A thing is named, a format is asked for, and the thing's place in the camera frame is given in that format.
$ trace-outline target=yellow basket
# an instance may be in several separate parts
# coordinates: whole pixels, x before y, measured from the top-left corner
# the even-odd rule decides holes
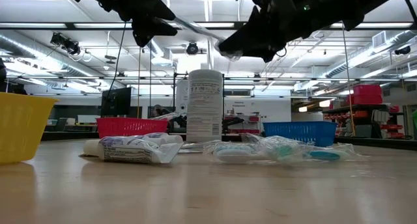
[[[35,156],[56,99],[0,92],[0,163]]]

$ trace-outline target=table surface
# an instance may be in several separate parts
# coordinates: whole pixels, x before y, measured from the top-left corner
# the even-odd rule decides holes
[[[80,158],[82,141],[42,143],[0,165],[2,223],[415,223],[417,152],[357,147],[362,161],[169,165]]]

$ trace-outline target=computer monitor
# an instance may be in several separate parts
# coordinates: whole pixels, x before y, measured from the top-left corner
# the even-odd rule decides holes
[[[128,115],[130,110],[130,98],[132,88],[121,88],[111,91],[103,91],[102,116]]]

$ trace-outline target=blue basket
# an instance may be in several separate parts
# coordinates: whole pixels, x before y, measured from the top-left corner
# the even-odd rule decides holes
[[[324,121],[263,123],[267,137],[278,135],[306,143],[314,142],[317,147],[333,145],[336,126],[336,123]]]

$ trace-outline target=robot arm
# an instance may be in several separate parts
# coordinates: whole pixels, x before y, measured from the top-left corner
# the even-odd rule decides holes
[[[134,38],[145,46],[155,35],[176,35],[164,20],[175,15],[161,0],[97,0],[106,10],[119,13],[123,21],[132,19]],[[388,0],[252,0],[249,21],[219,45],[224,53],[243,52],[269,62],[287,42],[307,38],[312,32],[343,21],[346,30],[363,22],[365,14]]]

